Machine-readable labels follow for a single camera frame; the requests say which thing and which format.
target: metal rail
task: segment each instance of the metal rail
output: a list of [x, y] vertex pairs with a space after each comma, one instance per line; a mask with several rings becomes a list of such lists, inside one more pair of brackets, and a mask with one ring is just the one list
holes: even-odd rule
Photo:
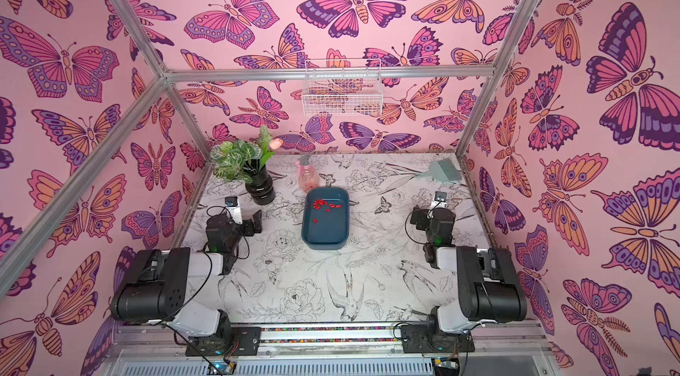
[[524, 29], [531, 19], [531, 14], [538, 5], [540, 0], [521, 0], [520, 6], [517, 8], [515, 15], [512, 19], [508, 32], [505, 35], [503, 45], [500, 47], [494, 64], [496, 66], [496, 72], [493, 74], [490, 80], [484, 83], [484, 87], [481, 89], [480, 96], [477, 98], [475, 107], [472, 109], [470, 118], [463, 130], [463, 135], [460, 137], [458, 143], [458, 148], [455, 150], [455, 154], [459, 157], [465, 155], [465, 150], [467, 149], [472, 136], [477, 130], [477, 126], [481, 122], [482, 116], [486, 111], [486, 107], [494, 96], [498, 88], [498, 84], [503, 79], [503, 72], [505, 68], [510, 63], [510, 59], [515, 53], [515, 48], [522, 34], [524, 34]]

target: table surface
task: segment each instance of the table surface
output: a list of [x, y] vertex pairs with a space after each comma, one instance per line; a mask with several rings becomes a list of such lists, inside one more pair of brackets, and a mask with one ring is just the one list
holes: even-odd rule
[[[312, 155], [322, 185], [344, 188], [352, 202], [350, 237], [336, 251], [312, 250], [302, 241], [305, 194], [297, 183], [298, 158], [282, 154], [268, 161], [276, 199], [262, 207], [241, 182], [208, 181], [183, 246], [202, 248], [206, 211], [224, 205], [226, 196], [239, 197], [243, 218], [262, 209], [262, 233], [248, 238], [250, 255], [230, 274], [210, 278], [195, 301], [227, 311], [232, 322], [311, 323], [423, 320], [432, 307], [456, 300], [455, 274], [432, 269], [421, 245], [404, 232], [413, 206], [429, 207], [439, 190], [457, 216], [454, 243], [488, 247], [464, 184], [411, 175], [426, 171], [433, 160], [450, 158], [458, 167], [453, 154]], [[425, 241], [423, 231], [407, 227], [415, 240]], [[246, 256], [244, 240], [239, 247]], [[203, 278], [190, 278], [188, 295], [202, 283]]]

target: purple butterfly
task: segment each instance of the purple butterfly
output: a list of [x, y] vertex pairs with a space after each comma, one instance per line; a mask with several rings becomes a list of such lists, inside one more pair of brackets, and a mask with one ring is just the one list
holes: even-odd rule
[[137, 172], [141, 177], [146, 177], [144, 184], [149, 192], [154, 190], [154, 185], [157, 186], [159, 182], [160, 188], [165, 188], [168, 185], [168, 176], [172, 173], [175, 147], [172, 146], [163, 153], [163, 144], [161, 144], [158, 153], [155, 153], [153, 146], [149, 143], [149, 153], [147, 153], [139, 144], [131, 143], [130, 149], [132, 156], [137, 160]]
[[[123, 282], [123, 276], [130, 268], [132, 261], [135, 260], [135, 255], [135, 251], [129, 246], [120, 251], [118, 261], [115, 263], [114, 292]], [[101, 363], [104, 363], [111, 346], [114, 344], [114, 334], [118, 332], [120, 325], [120, 321], [115, 320], [112, 316], [106, 317], [85, 354], [80, 376], [92, 376]]]
[[266, 29], [279, 20], [264, 0], [230, 1], [231, 5], [225, 0], [224, 11], [210, 10], [195, 15], [187, 22], [184, 31], [193, 39], [206, 38], [212, 42], [226, 39], [247, 49], [255, 41], [255, 34], [248, 26], [253, 24]]
[[300, 152], [311, 152], [316, 149], [314, 142], [328, 144], [334, 142], [335, 138], [329, 133], [330, 115], [312, 116], [305, 126], [305, 131], [300, 127], [299, 134], [284, 134], [278, 136], [283, 141], [281, 147], [284, 149], [297, 149]]
[[369, 13], [379, 27], [385, 28], [393, 18], [400, 18], [406, 13], [406, 6], [376, 0], [308, 0], [298, 6], [297, 11], [302, 19], [322, 29], [335, 19], [328, 28], [328, 34], [339, 38], [342, 35], [359, 35], [358, 19], [368, 23]]
[[537, 224], [536, 230], [526, 236], [526, 243], [515, 244], [515, 258], [524, 267], [517, 275], [526, 297], [531, 301], [534, 314], [543, 323], [545, 332], [555, 335], [555, 320], [550, 301], [540, 284], [541, 276], [548, 272], [546, 270], [543, 274], [539, 273], [548, 259], [548, 232], [545, 228]]
[[501, 41], [503, 38], [505, 38], [505, 33], [510, 26], [513, 15], [514, 13], [508, 13], [507, 15], [501, 15], [495, 18], [486, 28], [484, 39], [481, 42], [487, 46], [490, 46], [491, 44]]
[[[0, 144], [8, 144], [14, 137], [14, 117], [16, 112], [12, 107], [12, 102], [4, 97], [0, 97]], [[14, 162], [12, 153], [5, 149], [0, 149], [0, 169], [8, 168]]]
[[232, 116], [229, 118], [230, 121], [233, 121], [236, 124], [248, 124], [256, 128], [265, 124], [270, 130], [276, 130], [279, 128], [277, 123], [280, 122], [281, 119], [288, 119], [288, 114], [281, 110], [281, 102], [272, 99], [271, 94], [265, 87], [257, 88], [257, 101], [262, 109], [258, 107], [255, 100], [249, 97], [246, 97], [245, 99], [248, 100], [252, 108], [242, 108], [239, 106], [239, 109], [244, 112], [255, 113]]
[[480, 167], [480, 187], [484, 190], [480, 193], [481, 202], [484, 204], [484, 210], [492, 213], [496, 213], [496, 219], [494, 220], [494, 225], [503, 232], [504, 235], [508, 234], [508, 228], [511, 231], [516, 231], [524, 227], [526, 220], [522, 212], [514, 206], [510, 201], [501, 199], [503, 195], [500, 191], [496, 193], [496, 188], [494, 187], [494, 182], [491, 180], [491, 176], [484, 167]]
[[368, 145], [371, 148], [378, 146], [379, 152], [394, 152], [397, 147], [405, 149], [420, 141], [420, 137], [414, 134], [385, 134], [385, 131], [373, 133], [372, 130], [357, 123], [340, 123], [340, 132], [347, 141], [348, 146], [354, 146], [364, 150]]
[[[630, 302], [633, 294], [617, 284], [600, 286], [589, 279], [582, 279], [580, 287], [573, 280], [565, 280], [563, 285], [572, 296], [567, 298], [572, 307], [563, 304], [562, 313], [565, 314], [567, 321], [576, 326], [576, 336], [579, 341], [595, 355], [607, 376], [619, 376], [619, 370], [605, 343], [605, 338], [614, 351], [626, 357], [627, 355], [607, 328], [626, 332], [630, 332], [630, 329], [617, 318], [602, 319], [597, 313], [613, 313], [620, 310]], [[595, 326], [602, 328], [605, 338], [602, 338]]]
[[[392, 47], [399, 57], [394, 56], [381, 49], [365, 49], [364, 58], [371, 59], [366, 64], [366, 66], [378, 67], [378, 66], [431, 66], [439, 64], [439, 57], [435, 56], [441, 42], [435, 38], [435, 32], [430, 28], [423, 28], [415, 34], [409, 49], [406, 51], [406, 57], [404, 57], [404, 52], [399, 54]], [[401, 78], [383, 78], [382, 82], [387, 87], [394, 87], [399, 84]]]
[[465, 128], [464, 121], [467, 121], [472, 112], [472, 107], [475, 105], [477, 96], [472, 93], [475, 90], [463, 90], [458, 97], [458, 110], [453, 110], [449, 107], [450, 115], [436, 116], [425, 121], [423, 127], [432, 126], [435, 130], [443, 129], [447, 133], [452, 131], [460, 133]]
[[129, 213], [120, 223], [120, 229], [130, 233], [133, 239], [142, 239], [144, 247], [151, 249], [158, 244], [159, 234], [168, 237], [175, 232], [175, 216], [180, 211], [181, 200], [182, 194], [177, 190], [168, 196], [160, 211], [152, 208], [155, 215], [149, 211]]

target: wire basket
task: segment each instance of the wire basket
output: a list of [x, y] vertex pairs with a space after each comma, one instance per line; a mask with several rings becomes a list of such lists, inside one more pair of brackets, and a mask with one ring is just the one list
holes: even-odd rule
[[[365, 62], [366, 59], [345, 59]], [[381, 116], [383, 84], [380, 76], [380, 60], [376, 66], [355, 67], [350, 71], [343, 67], [328, 71], [312, 67], [320, 61], [328, 65], [331, 59], [310, 59], [305, 62], [305, 82], [302, 85], [302, 110], [305, 115], [321, 113], [328, 115], [369, 115]]]

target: pink butterfly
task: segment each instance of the pink butterfly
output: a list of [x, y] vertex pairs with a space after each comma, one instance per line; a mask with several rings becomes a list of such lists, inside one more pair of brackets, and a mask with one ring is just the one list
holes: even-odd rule
[[195, 144], [182, 143], [180, 144], [180, 150], [186, 156], [186, 166], [192, 171], [196, 171], [196, 168], [203, 168], [205, 166], [205, 158], [203, 154], [200, 153], [198, 147]]
[[238, 140], [236, 137], [229, 134], [229, 128], [227, 128], [226, 124], [224, 123], [218, 124], [213, 127], [212, 137], [210, 137], [208, 133], [205, 133], [205, 135], [208, 136], [208, 147], [210, 149], [224, 142], [235, 142], [236, 140]]
[[392, 19], [406, 13], [406, 6], [377, 0], [308, 0], [297, 7], [297, 12], [302, 19], [322, 29], [335, 19], [328, 28], [328, 34], [339, 38], [342, 35], [359, 35], [359, 20], [368, 23], [369, 13], [379, 27], [385, 28]]
[[475, 105], [477, 97], [472, 93], [475, 90], [463, 90], [458, 97], [458, 110], [449, 108], [450, 115], [436, 116], [425, 121], [423, 127], [431, 126], [435, 130], [443, 129], [447, 133], [460, 133], [465, 128], [465, 121], [470, 117], [472, 107]]
[[[146, 90], [146, 85], [144, 80], [141, 79], [140, 73], [137, 68], [132, 68], [132, 95], [135, 96], [135, 100], [139, 99], [141, 93]], [[170, 138], [170, 127], [172, 126], [172, 116], [175, 114], [175, 107], [172, 106], [170, 99], [163, 99], [162, 97], [157, 100], [154, 105], [149, 108], [149, 110], [141, 117], [141, 121], [132, 130], [138, 130], [146, 125], [151, 117], [151, 124], [160, 127], [160, 132], [163, 133], [164, 138], [168, 143], [172, 144], [172, 138]]]
[[132, 156], [137, 160], [137, 172], [141, 177], [145, 177], [144, 184], [149, 192], [154, 190], [154, 185], [160, 182], [160, 188], [168, 185], [168, 176], [172, 172], [172, 160], [175, 158], [175, 147], [172, 146], [163, 153], [163, 144], [158, 148], [158, 153], [154, 152], [153, 146], [149, 143], [147, 153], [137, 143], [131, 143], [130, 149]]
[[279, 20], [264, 0], [231, 0], [231, 3], [233, 7], [225, 0], [225, 12], [210, 10], [195, 15], [187, 22], [184, 32], [192, 39], [205, 38], [214, 43], [226, 39], [245, 50], [255, 41], [255, 34], [249, 28], [251, 24], [266, 29]]
[[[435, 56], [439, 47], [442, 45], [437, 38], [435, 32], [429, 28], [422, 28], [415, 34], [411, 45], [406, 50], [406, 43], [403, 43], [404, 51], [399, 55], [394, 47], [392, 50], [399, 55], [394, 56], [381, 49], [365, 49], [364, 58], [371, 59], [366, 66], [378, 67], [382, 66], [431, 66], [439, 64], [439, 57]], [[401, 78], [383, 78], [382, 82], [387, 87], [394, 87], [399, 84]]]
[[[104, 2], [106, 3], [106, 7], [109, 9], [109, 12], [111, 12], [109, 15], [109, 27], [106, 33], [107, 40], [114, 40], [116, 37], [118, 37], [118, 34], [120, 34], [121, 31], [123, 31], [123, 35], [127, 37], [127, 29], [123, 25], [123, 21], [120, 19], [118, 13], [115, 11], [115, 7], [111, 4], [110, 0], [104, 0]], [[177, 16], [171, 15], [165, 10], [159, 9], [152, 4], [141, 3], [141, 0], [128, 0], [128, 2], [135, 11], [137, 17], [140, 19], [141, 26], [144, 28], [149, 40], [154, 43], [167, 44], [168, 46], [175, 45], [175, 43], [165, 35], [149, 28], [154, 26], [154, 24], [148, 19], [154, 19], [157, 21], [174, 21]], [[132, 57], [132, 60], [137, 58], [137, 53], [139, 51], [140, 49], [137, 48], [137, 44], [135, 44], [135, 42], [132, 40], [132, 37], [130, 37], [130, 56]]]
[[0, 32], [2, 56], [29, 68], [29, 78], [38, 97], [64, 97], [68, 85], [75, 84], [81, 99], [101, 103], [102, 81], [113, 78], [114, 68], [118, 66], [118, 57], [113, 51], [90, 46], [69, 56], [68, 50], [56, 51], [38, 33], [4, 16], [0, 16]]
[[259, 102], [262, 109], [258, 107], [257, 103], [255, 103], [255, 100], [249, 97], [246, 97], [246, 100], [248, 100], [252, 108], [242, 108], [239, 106], [239, 109], [244, 112], [256, 113], [232, 116], [229, 118], [230, 121], [233, 121], [237, 124], [248, 124], [256, 128], [262, 126], [262, 124], [265, 124], [270, 130], [276, 130], [279, 128], [278, 124], [276, 123], [280, 122], [281, 119], [288, 119], [288, 114], [281, 110], [281, 103], [272, 99], [271, 94], [269, 94], [269, 91], [265, 87], [257, 88], [257, 101]]
[[300, 127], [299, 134], [284, 134], [278, 136], [278, 138], [284, 142], [281, 146], [284, 149], [295, 148], [300, 152], [311, 152], [316, 149], [314, 142], [328, 144], [335, 141], [335, 138], [329, 132], [332, 126], [330, 115], [316, 115], [307, 121], [304, 131]]

